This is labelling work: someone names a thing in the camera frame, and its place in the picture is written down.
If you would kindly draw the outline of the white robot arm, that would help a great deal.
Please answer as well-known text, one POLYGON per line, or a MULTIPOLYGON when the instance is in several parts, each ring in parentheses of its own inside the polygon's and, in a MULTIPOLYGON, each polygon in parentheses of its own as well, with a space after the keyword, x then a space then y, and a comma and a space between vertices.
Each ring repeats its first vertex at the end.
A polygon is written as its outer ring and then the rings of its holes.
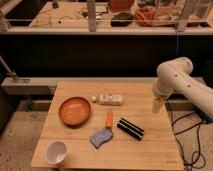
POLYGON ((192 78, 192 71, 193 63, 187 57, 161 63, 157 67, 153 94, 156 98, 168 99, 177 91, 213 120, 213 89, 192 78))

